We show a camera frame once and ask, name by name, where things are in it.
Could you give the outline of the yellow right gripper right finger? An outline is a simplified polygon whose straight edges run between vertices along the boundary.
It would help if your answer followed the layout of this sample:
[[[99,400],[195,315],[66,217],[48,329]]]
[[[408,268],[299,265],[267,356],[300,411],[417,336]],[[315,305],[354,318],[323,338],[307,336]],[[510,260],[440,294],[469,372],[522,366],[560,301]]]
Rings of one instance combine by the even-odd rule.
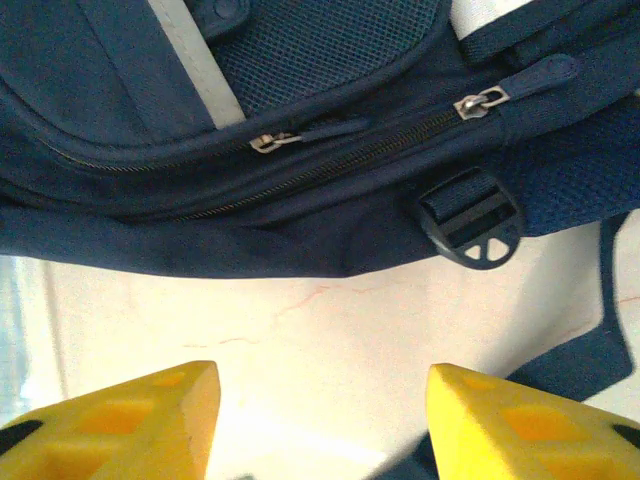
[[[636,479],[639,425],[453,364],[430,367],[428,430],[442,479]]]

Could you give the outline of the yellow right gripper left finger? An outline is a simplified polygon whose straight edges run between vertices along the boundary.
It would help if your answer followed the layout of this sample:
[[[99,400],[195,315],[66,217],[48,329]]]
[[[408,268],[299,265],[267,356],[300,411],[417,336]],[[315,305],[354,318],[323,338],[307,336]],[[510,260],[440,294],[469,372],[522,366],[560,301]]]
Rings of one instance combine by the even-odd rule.
[[[1,428],[1,476],[203,479],[220,400],[193,361],[33,410]]]

